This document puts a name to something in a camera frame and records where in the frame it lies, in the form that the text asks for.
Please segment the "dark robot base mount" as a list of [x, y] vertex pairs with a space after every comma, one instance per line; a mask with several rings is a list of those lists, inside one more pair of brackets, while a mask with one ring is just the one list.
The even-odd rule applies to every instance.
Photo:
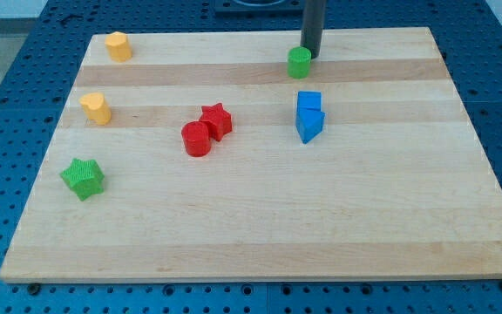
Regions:
[[302, 0], [211, 0], [217, 16], [301, 13], [304, 4]]

